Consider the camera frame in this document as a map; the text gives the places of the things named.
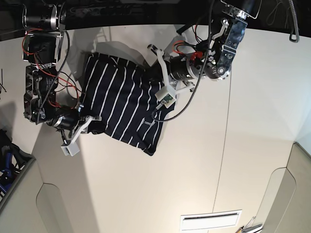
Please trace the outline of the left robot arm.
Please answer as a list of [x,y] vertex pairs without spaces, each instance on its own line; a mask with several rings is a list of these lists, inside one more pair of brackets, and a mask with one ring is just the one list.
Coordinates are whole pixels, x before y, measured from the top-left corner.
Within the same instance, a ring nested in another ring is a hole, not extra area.
[[232,62],[236,56],[238,45],[243,40],[247,19],[257,18],[254,7],[260,7],[255,0],[223,0],[221,13],[214,13],[215,1],[211,1],[206,14],[208,20],[208,36],[199,39],[194,25],[196,44],[185,40],[175,41],[172,51],[176,56],[150,44],[148,49],[157,56],[156,63],[150,68],[151,81],[163,81],[164,86],[156,92],[159,101],[174,101],[176,96],[186,90],[194,91],[200,81],[209,78],[220,81],[231,72]]

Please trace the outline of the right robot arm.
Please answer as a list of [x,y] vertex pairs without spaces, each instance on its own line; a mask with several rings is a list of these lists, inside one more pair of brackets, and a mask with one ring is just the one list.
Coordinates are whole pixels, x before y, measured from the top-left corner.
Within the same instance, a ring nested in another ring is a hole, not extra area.
[[61,64],[63,40],[69,39],[66,30],[66,2],[64,0],[40,0],[24,4],[22,25],[25,35],[21,43],[26,66],[24,117],[38,125],[45,123],[61,133],[64,146],[72,144],[83,131],[82,126],[94,117],[82,117],[82,103],[76,99],[74,106],[57,102],[60,74],[69,52]]

